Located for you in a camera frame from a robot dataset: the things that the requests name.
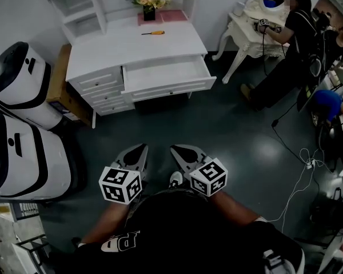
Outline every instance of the pink mat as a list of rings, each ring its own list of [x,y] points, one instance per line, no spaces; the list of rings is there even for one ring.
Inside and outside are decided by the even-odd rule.
[[[165,10],[160,13],[164,22],[188,20],[181,10]]]
[[[164,10],[164,11],[156,12],[154,21],[144,21],[143,13],[137,14],[137,22],[139,26],[150,25],[150,24],[160,25],[163,22],[187,21],[187,20],[188,19],[185,17],[182,10]]]

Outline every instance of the power strip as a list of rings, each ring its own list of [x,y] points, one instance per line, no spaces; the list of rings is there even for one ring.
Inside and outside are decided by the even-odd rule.
[[[306,169],[311,170],[315,167],[315,159],[310,159],[308,162],[306,162]]]

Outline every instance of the open drawer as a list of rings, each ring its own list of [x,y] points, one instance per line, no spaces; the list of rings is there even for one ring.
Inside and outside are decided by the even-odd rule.
[[[208,90],[216,77],[211,76],[201,55],[174,57],[123,66],[126,102]]]

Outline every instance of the white shelf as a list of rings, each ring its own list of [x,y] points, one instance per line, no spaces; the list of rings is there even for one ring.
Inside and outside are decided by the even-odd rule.
[[[81,13],[94,6],[91,0],[52,0],[52,3],[63,18]]]
[[[84,17],[82,20],[71,21],[65,24],[65,27],[69,29],[76,43],[86,42],[102,35],[102,30],[95,14]]]
[[[88,17],[92,14],[95,14],[95,9],[94,7],[90,7],[90,8],[87,8],[85,10],[82,10],[82,11],[79,11],[79,12],[75,12],[74,14],[72,15],[69,15],[67,17],[64,17],[64,19],[62,20],[62,22],[64,24],[67,24],[69,22],[72,22],[72,21],[77,21],[79,19],[82,19],[82,18],[85,18],[85,17]]]

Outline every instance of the black shirt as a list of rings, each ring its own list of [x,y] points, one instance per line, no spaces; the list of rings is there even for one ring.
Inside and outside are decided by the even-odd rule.
[[[320,13],[318,17],[319,20],[316,22],[316,28],[319,31],[323,31],[330,25],[330,20],[324,13]]]
[[[272,249],[297,270],[299,245],[273,225],[256,221],[243,228],[228,223],[197,195],[172,192],[146,199],[123,232],[75,253],[74,273],[171,272],[264,273],[262,255]]]
[[[291,56],[306,59],[309,55],[310,50],[313,48],[314,37],[316,30],[308,22],[310,17],[305,15],[302,10],[291,11],[287,17],[285,27],[294,31],[294,35],[291,37],[289,43],[290,47],[287,51],[286,57],[289,59]],[[300,55],[297,57],[297,46]]]
[[[327,68],[331,68],[335,60],[343,61],[343,47],[338,46],[337,44],[337,37],[338,34],[336,31],[327,30],[327,54],[326,54],[326,66]]]

